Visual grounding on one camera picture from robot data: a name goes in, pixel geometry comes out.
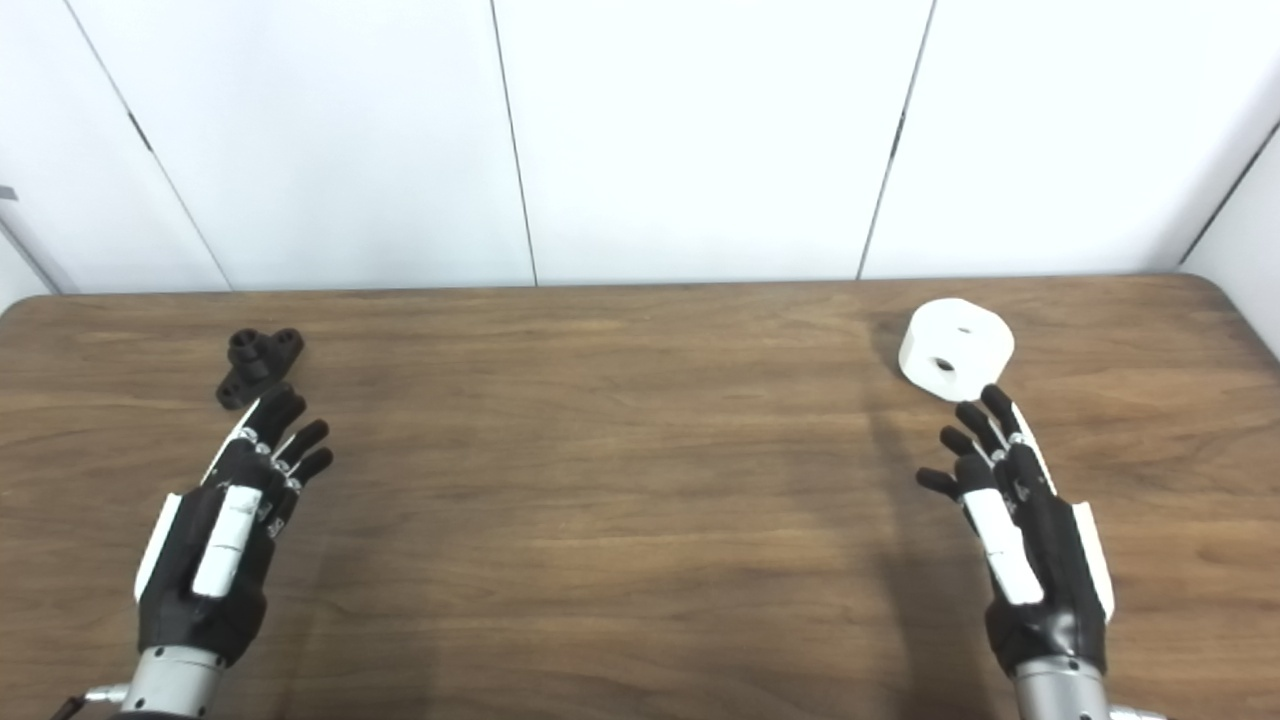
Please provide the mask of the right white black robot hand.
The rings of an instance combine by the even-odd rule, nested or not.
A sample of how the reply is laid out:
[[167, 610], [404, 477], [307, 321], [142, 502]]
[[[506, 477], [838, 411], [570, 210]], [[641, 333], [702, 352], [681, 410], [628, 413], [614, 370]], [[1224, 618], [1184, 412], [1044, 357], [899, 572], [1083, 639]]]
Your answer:
[[955, 407], [940, 442], [954, 468], [916, 483], [956, 503], [975, 533], [993, 597], [984, 623], [1006, 675], [1061, 657], [1105, 673], [1115, 594], [1087, 502], [1062, 498], [1018, 404], [997, 384]]

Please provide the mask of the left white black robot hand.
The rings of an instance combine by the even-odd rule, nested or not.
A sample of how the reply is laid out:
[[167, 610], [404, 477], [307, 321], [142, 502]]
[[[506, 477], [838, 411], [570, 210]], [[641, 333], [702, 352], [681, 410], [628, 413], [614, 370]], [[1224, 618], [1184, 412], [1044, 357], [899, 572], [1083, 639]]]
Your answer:
[[255, 642], [276, 542], [306, 486], [334, 460], [324, 420], [289, 430], [306, 409], [288, 383], [268, 391], [202, 479], [165, 497], [134, 579], [140, 652], [195, 648], [229, 667]]

